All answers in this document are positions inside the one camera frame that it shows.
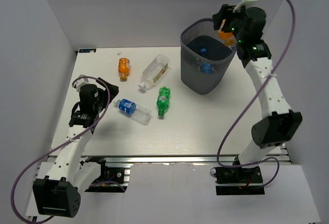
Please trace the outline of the orange bottle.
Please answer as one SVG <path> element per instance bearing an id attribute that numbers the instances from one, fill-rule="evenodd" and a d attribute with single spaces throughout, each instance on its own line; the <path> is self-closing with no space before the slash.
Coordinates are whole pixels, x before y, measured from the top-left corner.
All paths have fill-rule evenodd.
<path id="1" fill-rule="evenodd" d="M 120 58 L 118 64 L 119 78 L 126 81 L 130 73 L 130 60 L 128 58 Z"/>
<path id="2" fill-rule="evenodd" d="M 225 24 L 225 21 L 226 20 L 222 21 L 220 30 L 218 30 L 217 32 L 218 32 L 218 36 L 220 37 L 220 39 L 223 40 L 224 45 L 227 46 L 227 47 L 231 47 L 231 46 L 234 46 L 236 44 L 236 40 L 235 40 L 235 37 L 234 37 L 232 32 L 223 32 L 222 31 L 222 29 L 224 27 L 224 24 Z"/>

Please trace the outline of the blue label bottle white cap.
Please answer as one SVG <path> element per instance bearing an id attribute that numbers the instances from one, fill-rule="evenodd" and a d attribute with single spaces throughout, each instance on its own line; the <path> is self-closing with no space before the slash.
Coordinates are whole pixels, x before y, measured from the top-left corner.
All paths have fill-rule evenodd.
<path id="1" fill-rule="evenodd" d="M 152 114 L 147 108 L 144 108 L 133 101 L 127 99 L 119 99 L 115 102 L 115 107 L 118 108 L 124 115 L 130 119 L 142 124 L 148 125 Z"/>

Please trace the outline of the clear square juice bottle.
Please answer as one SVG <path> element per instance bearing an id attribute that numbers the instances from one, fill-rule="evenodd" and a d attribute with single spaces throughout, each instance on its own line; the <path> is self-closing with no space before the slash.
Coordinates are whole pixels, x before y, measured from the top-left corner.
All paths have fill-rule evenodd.
<path id="1" fill-rule="evenodd" d="M 169 68 L 169 58 L 159 54 L 141 73 L 138 87 L 147 90 L 153 87 Z"/>

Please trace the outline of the green plastic bottle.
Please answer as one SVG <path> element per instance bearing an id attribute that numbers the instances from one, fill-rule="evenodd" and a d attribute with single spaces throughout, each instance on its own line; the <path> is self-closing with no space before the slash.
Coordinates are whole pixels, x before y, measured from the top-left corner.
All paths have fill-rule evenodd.
<path id="1" fill-rule="evenodd" d="M 169 108 L 170 94 L 170 88 L 164 86 L 159 89 L 159 95 L 156 102 L 159 117 L 163 117 Z"/>

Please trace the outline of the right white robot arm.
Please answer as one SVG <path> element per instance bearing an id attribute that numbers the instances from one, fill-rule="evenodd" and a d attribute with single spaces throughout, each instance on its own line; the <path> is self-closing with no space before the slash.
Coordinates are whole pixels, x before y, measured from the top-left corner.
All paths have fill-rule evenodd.
<path id="1" fill-rule="evenodd" d="M 302 114 L 288 104 L 276 75 L 268 45 L 262 39 L 266 13 L 258 7 L 222 5 L 213 15 L 214 30 L 231 32 L 237 41 L 237 56 L 250 76 L 259 100 L 262 119 L 251 128 L 251 141 L 241 152 L 232 169 L 233 178 L 246 181 L 250 168 L 256 167 L 275 147 L 294 136 Z"/>

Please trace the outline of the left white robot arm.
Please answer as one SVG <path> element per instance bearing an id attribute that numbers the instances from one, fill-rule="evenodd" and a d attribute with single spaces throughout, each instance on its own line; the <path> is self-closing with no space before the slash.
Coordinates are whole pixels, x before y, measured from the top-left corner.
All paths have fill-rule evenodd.
<path id="1" fill-rule="evenodd" d="M 41 215 L 75 217 L 82 193 L 96 181 L 108 178 L 105 159 L 88 158 L 83 162 L 81 156 L 119 88 L 102 78 L 96 78 L 95 84 L 89 83 L 85 76 L 72 86 L 79 93 L 79 101 L 71 110 L 66 136 L 69 143 L 60 149 L 44 178 L 36 179 L 32 186 Z"/>

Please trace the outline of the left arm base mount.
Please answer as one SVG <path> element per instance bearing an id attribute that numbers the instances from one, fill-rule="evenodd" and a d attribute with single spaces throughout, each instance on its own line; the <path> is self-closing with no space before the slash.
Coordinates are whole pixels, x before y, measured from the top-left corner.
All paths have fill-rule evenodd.
<path id="1" fill-rule="evenodd" d="M 127 167 L 119 167 L 108 164 L 105 157 L 87 157 L 79 162 L 79 171 L 83 171 L 82 179 L 90 184 L 85 192 L 92 193 L 124 193 L 127 189 Z"/>

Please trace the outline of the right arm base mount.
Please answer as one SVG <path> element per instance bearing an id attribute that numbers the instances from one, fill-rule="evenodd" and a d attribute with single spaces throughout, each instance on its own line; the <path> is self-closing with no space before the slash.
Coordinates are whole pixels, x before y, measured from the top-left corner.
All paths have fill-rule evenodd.
<path id="1" fill-rule="evenodd" d="M 263 178 L 259 165 L 253 167 L 213 167 L 217 196 L 264 195 Z"/>

